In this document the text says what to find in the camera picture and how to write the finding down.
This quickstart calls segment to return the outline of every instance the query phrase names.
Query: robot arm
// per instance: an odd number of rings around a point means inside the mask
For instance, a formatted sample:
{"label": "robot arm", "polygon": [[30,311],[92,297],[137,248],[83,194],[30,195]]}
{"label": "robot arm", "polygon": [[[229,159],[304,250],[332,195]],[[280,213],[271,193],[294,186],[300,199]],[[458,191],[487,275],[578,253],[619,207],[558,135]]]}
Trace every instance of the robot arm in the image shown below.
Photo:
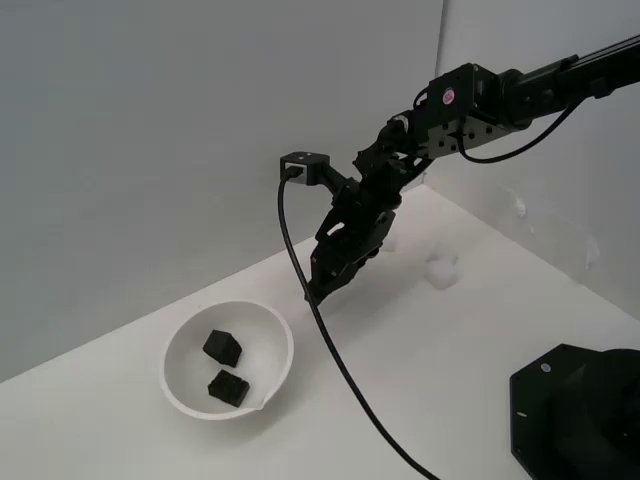
{"label": "robot arm", "polygon": [[333,195],[311,255],[308,285],[316,302],[349,283],[378,254],[402,201],[400,191],[436,158],[460,152],[469,160],[493,163],[515,156],[523,149],[495,159],[473,159],[466,150],[564,111],[561,122],[583,100],[636,82],[640,36],[528,74],[508,70],[496,75],[469,63],[432,80],[411,110],[391,118],[375,143],[358,152],[353,164],[362,175],[359,182],[333,169],[326,155],[294,152],[282,157],[281,171],[304,169],[294,181],[322,184]]}

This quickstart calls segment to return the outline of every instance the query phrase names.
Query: white wall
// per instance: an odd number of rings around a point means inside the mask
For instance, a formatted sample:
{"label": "white wall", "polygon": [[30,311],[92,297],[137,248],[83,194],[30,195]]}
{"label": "white wall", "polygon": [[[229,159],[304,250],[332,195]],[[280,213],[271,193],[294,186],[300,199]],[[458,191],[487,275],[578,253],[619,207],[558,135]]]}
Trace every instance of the white wall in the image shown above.
{"label": "white wall", "polygon": [[[278,158],[345,173],[442,0],[0,0],[0,381],[273,254]],[[329,208],[288,193],[294,236]]]}
{"label": "white wall", "polygon": [[[640,33],[637,0],[448,0],[444,15],[439,74],[469,61],[497,73],[526,72]],[[473,154],[510,151],[551,121],[538,120]],[[640,318],[638,125],[635,85],[587,101],[529,153],[493,166],[446,157],[425,181]],[[517,215],[518,198],[527,207],[524,219]],[[600,257],[587,271],[587,257],[597,250]]]}

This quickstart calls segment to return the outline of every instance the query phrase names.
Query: black cube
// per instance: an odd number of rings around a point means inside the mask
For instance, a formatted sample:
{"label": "black cube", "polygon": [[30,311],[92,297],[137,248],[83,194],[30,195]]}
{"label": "black cube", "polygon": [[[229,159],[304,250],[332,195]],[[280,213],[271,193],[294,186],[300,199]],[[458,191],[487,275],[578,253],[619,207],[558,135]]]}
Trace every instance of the black cube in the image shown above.
{"label": "black cube", "polygon": [[249,382],[235,375],[220,370],[216,378],[209,384],[209,395],[219,398],[224,403],[239,407],[249,391]]}
{"label": "black cube", "polygon": [[220,330],[211,332],[202,350],[214,360],[230,367],[238,365],[238,359],[242,353],[242,347],[233,335]]}

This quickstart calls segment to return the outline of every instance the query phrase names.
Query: black cable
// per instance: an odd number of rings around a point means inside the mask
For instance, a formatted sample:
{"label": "black cable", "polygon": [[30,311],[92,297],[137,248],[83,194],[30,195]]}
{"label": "black cable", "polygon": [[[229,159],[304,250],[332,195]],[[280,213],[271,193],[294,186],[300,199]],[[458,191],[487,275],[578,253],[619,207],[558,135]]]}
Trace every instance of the black cable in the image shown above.
{"label": "black cable", "polygon": [[549,128],[547,128],[544,132],[542,132],[539,136],[534,138],[532,141],[530,141],[526,145],[518,148],[517,150],[514,150],[513,152],[505,153],[504,155],[498,155],[497,157],[491,157],[491,158],[474,158],[474,157],[470,157],[467,154],[467,150],[464,148],[464,141],[463,141],[464,135],[463,135],[463,132],[462,132],[462,128],[464,127],[464,123],[460,122],[460,129],[456,132],[456,140],[458,141],[458,150],[460,150],[460,154],[464,158],[466,158],[467,160],[469,160],[470,162],[473,162],[473,163],[489,164],[489,163],[502,162],[503,160],[508,160],[510,158],[513,158],[513,157],[515,157],[517,155],[520,155],[521,153],[524,153],[527,150],[535,147],[542,140],[544,140],[549,135],[551,135],[551,133],[556,128],[558,128],[560,126],[560,124],[562,124],[562,122],[564,122],[567,119],[567,117],[569,115],[571,115],[576,108],[578,108],[578,105],[580,105],[580,102],[575,103],[575,104],[567,107],[567,109],[564,110],[558,116],[558,118],[555,119],[555,121],[549,126]]}
{"label": "black cable", "polygon": [[287,252],[289,252],[291,263],[293,264],[293,268],[296,271],[298,280],[300,280],[300,284],[302,285],[302,289],[304,290],[305,297],[307,299],[307,302],[309,303],[309,307],[311,308],[311,312],[313,313],[313,316],[316,319],[316,323],[318,324],[318,328],[320,329],[322,338],[327,344],[327,348],[329,349],[331,356],[333,357],[336,364],[338,365],[338,369],[340,370],[340,373],[342,373],[342,376],[347,381],[349,388],[351,388],[351,391],[358,399],[360,406],[362,407],[364,412],[367,414],[367,417],[369,417],[369,420],[371,420],[371,423],[373,423],[373,425],[376,427],[378,432],[380,432],[380,435],[382,435],[382,437],[387,441],[387,443],[389,443],[391,448],[393,448],[396,451],[396,453],[400,455],[402,459],[405,462],[407,462],[409,466],[411,466],[416,472],[418,472],[423,477],[428,478],[429,480],[439,480],[438,477],[436,477],[434,474],[429,472],[429,470],[427,470],[418,462],[416,462],[413,458],[411,458],[411,456],[409,456],[409,454],[404,451],[404,449],[398,444],[398,442],[395,441],[395,439],[391,436],[391,434],[387,431],[387,429],[384,428],[384,425],[382,425],[380,420],[378,420],[378,417],[376,417],[376,414],[373,412],[373,410],[367,403],[367,400],[364,398],[364,395],[358,388],[358,385],[353,380],[353,377],[349,373],[349,370],[347,370],[347,366],[342,361],[342,358],[340,357],[340,354],[338,353],[338,350],[336,349],[336,346],[333,343],[331,336],[329,335],[327,327],[325,326],[324,321],[322,320],[322,315],[320,315],[320,310],[318,310],[318,305],[313,299],[313,295],[311,294],[311,291],[309,290],[309,286],[307,285],[307,280],[304,276],[304,272],[302,271],[302,267],[300,266],[300,262],[298,261],[298,257],[296,256],[296,252],[293,249],[293,244],[291,243],[291,237],[289,236],[289,230],[287,228],[287,222],[284,216],[284,187],[291,178],[295,178],[299,176],[301,173],[302,173],[301,168],[289,167],[285,170],[283,177],[280,179],[280,185],[278,187],[278,219],[280,221],[280,230],[282,230],[282,238],[284,239],[284,244],[287,247]]}
{"label": "black cable", "polygon": [[416,98],[413,99],[413,108],[417,108],[418,107],[420,98],[422,98],[424,96],[424,94],[427,93],[428,89],[429,89],[429,87],[426,86],[426,87],[424,87],[422,90],[420,90],[418,92],[418,95],[416,95]]}

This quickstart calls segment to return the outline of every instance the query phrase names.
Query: small label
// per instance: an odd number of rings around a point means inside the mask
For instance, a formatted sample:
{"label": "small label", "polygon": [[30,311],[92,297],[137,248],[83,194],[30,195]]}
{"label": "small label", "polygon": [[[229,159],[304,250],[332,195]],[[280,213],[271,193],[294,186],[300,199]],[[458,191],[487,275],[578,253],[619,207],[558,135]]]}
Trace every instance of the small label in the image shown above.
{"label": "small label", "polygon": [[451,105],[453,101],[456,99],[456,92],[453,88],[447,88],[442,95],[442,103],[445,105]]}

